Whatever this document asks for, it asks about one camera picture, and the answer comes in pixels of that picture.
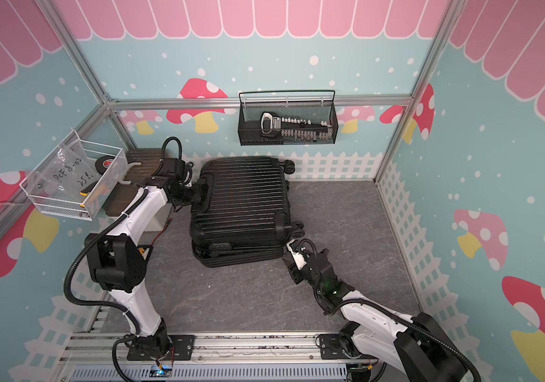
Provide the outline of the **black hard-shell suitcase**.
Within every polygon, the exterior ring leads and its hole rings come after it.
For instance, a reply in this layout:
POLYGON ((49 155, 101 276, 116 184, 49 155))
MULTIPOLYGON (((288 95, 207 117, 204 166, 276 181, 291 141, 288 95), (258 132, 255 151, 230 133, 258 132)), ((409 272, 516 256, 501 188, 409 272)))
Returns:
POLYGON ((200 172, 200 202, 191 206, 194 257, 204 266, 227 267, 283 256, 303 237, 304 223, 291 218, 287 176, 292 160, 253 156, 214 159, 200 172))

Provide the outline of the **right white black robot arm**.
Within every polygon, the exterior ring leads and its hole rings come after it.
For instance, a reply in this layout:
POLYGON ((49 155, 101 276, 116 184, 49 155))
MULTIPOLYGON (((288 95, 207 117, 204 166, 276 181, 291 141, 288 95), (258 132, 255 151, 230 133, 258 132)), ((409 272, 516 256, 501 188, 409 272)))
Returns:
POLYGON ((368 299, 336 275, 328 253, 327 249, 317 250, 312 240, 291 240, 283 262, 295 283, 310 285, 325 315, 347 320, 339 332, 344 357, 372 357, 411 381, 461 381, 466 376, 482 380, 474 363, 432 316, 402 314, 368 299))

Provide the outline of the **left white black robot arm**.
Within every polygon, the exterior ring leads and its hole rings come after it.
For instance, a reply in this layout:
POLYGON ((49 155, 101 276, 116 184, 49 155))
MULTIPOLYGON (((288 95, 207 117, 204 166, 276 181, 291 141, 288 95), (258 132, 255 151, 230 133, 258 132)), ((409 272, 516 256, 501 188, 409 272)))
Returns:
POLYGON ((84 248, 69 267, 64 281, 64 294, 69 302, 83 307, 111 307, 119 310, 130 326, 124 343, 139 355, 163 358, 173 349, 166 324, 156 312, 145 277, 153 247, 140 245, 140 237, 159 210, 171 205, 175 210, 200 202, 202 191, 191 186, 193 166, 177 154, 170 158, 167 146, 178 138, 167 138, 162 144, 159 165, 139 185, 135 198, 106 229, 89 235, 84 248), (76 269, 87 261, 93 282, 108 291, 110 301, 89 301, 73 294, 72 281, 76 269))

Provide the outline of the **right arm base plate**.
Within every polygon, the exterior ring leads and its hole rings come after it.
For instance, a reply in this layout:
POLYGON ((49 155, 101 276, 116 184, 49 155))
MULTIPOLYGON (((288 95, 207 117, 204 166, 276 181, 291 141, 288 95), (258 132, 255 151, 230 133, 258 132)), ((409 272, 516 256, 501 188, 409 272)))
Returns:
POLYGON ((374 357, 361 353, 343 334, 319 334, 315 339, 323 360, 366 360, 374 357))

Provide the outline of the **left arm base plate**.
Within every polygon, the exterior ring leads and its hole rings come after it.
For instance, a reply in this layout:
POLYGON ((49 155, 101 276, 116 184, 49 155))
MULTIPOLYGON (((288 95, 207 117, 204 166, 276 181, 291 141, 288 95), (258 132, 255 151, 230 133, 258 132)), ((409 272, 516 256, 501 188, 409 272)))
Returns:
POLYGON ((145 350, 143 345, 131 346, 128 350, 129 361, 190 361, 194 351, 196 337, 187 334, 173 334, 168 336, 170 348, 166 352, 145 350))

